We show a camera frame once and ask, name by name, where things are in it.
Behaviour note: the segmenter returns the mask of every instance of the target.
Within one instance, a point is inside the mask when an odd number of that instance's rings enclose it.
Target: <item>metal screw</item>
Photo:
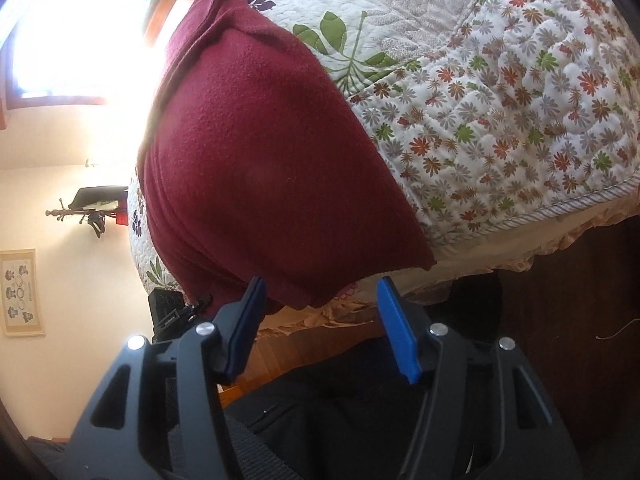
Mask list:
[[[447,335],[447,332],[449,332],[449,327],[443,323],[434,323],[429,327],[429,332],[431,332],[433,335],[442,337],[444,335]]]
[[[500,345],[500,348],[506,350],[507,352],[516,348],[516,342],[510,337],[501,338],[500,341],[498,341],[498,344]]]
[[[196,334],[198,335],[211,335],[216,331],[216,326],[210,322],[200,323],[196,327]]]
[[[145,338],[141,335],[130,337],[127,341],[129,350],[140,350],[145,345]]]

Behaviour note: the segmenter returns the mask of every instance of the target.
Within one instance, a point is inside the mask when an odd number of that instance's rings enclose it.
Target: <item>sunlight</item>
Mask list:
[[[36,0],[15,38],[22,96],[116,98],[138,86],[149,76],[142,43],[149,1]]]

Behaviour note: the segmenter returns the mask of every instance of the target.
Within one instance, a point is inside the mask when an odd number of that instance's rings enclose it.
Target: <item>wooden floor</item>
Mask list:
[[[501,271],[502,331],[523,347],[581,450],[640,408],[640,218],[588,231],[524,273]],[[261,340],[229,402],[292,368],[382,335],[377,325]]]

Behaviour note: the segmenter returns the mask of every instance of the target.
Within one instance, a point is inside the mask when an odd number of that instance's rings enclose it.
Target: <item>black strap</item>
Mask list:
[[[303,480],[244,424],[229,416],[225,419],[244,480]],[[179,426],[170,431],[169,446],[174,474],[186,478]]]

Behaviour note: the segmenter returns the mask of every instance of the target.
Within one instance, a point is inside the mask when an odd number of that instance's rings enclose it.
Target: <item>window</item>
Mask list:
[[[8,108],[102,104],[144,77],[151,1],[35,1],[13,33]]]

